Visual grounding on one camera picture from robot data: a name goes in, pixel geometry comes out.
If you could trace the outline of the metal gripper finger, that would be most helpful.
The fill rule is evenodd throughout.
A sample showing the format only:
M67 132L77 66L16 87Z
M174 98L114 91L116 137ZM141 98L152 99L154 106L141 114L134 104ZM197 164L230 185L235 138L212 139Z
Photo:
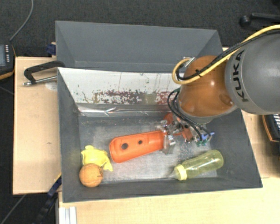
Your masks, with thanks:
M169 134L168 121L164 119L156 123L156 129L160 130L163 134L168 135Z
M163 153L168 155L172 154L176 145L176 141L173 135L165 135L163 141Z

